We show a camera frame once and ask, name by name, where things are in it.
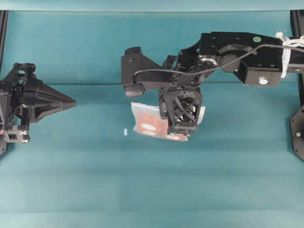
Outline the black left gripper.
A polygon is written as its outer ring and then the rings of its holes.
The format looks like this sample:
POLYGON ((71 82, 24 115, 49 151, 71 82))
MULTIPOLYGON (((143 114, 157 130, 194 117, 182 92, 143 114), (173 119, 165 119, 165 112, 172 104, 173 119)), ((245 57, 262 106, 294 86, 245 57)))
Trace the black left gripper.
POLYGON ((76 107, 76 100, 37 79, 36 65, 15 63, 0 81, 0 129, 8 143, 29 143, 29 125, 76 107), (43 106, 42 99, 58 102, 43 106))

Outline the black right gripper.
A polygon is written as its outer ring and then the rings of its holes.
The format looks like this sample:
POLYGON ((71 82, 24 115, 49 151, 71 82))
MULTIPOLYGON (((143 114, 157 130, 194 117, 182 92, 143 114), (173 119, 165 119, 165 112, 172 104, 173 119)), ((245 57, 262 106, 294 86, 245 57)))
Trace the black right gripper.
POLYGON ((193 135, 203 99, 200 84, 213 73, 215 55, 186 48, 176 56, 168 55, 161 67, 171 73, 171 83, 158 89, 160 117, 168 119, 167 132, 193 135))

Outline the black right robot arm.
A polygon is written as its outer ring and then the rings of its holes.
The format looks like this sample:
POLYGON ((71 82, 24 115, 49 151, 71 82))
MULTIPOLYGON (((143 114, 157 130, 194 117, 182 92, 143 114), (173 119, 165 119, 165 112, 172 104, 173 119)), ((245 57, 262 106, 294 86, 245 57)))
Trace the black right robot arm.
POLYGON ((200 84, 220 69, 247 86, 277 86, 288 73, 304 74, 304 12, 291 11, 292 36, 247 32, 202 33, 199 41, 168 56, 163 68, 171 82, 159 89, 161 117, 168 134, 190 136, 197 129, 200 84))

